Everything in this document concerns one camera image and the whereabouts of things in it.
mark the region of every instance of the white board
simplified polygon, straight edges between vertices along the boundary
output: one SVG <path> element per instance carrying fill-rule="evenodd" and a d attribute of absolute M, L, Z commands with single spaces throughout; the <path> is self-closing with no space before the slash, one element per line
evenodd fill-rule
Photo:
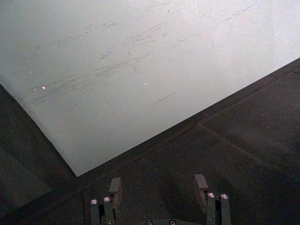
<path fill-rule="evenodd" d="M 298 57 L 298 1 L 0 3 L 0 83 L 77 176 Z"/>

